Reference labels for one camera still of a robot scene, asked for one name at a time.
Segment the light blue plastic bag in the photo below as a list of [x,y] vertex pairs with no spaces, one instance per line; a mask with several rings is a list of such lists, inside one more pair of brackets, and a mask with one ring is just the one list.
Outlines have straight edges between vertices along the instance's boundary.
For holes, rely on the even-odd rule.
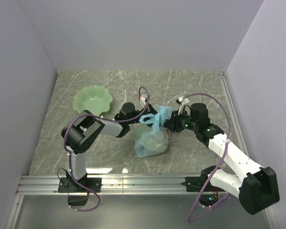
[[161,154],[168,148],[171,131],[164,123],[171,118],[174,109],[158,104],[154,108],[156,114],[143,115],[134,129],[134,150],[139,158]]

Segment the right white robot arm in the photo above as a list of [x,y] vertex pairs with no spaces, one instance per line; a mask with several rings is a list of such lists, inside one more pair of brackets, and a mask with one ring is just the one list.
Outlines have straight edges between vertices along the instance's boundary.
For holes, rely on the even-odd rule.
[[173,133],[193,131],[198,141],[221,157],[235,173],[228,174],[218,166],[208,167],[201,171],[200,177],[186,177],[183,185],[187,191],[224,190],[237,197],[251,215],[280,201],[275,171],[250,159],[220,127],[212,124],[205,104],[191,105],[189,113],[184,109],[173,111],[164,127]]

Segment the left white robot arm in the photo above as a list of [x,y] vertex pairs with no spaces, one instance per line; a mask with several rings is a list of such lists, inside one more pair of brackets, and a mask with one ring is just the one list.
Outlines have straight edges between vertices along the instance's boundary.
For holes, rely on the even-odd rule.
[[88,110],[81,112],[79,119],[64,127],[61,132],[69,162],[66,171],[68,182],[63,182],[62,185],[71,188],[74,192],[81,192],[88,187],[86,151],[96,138],[99,135],[121,138],[130,131],[131,124],[138,123],[141,116],[148,114],[157,114],[151,104],[142,110],[137,110],[133,103],[124,103],[113,120],[97,117]]

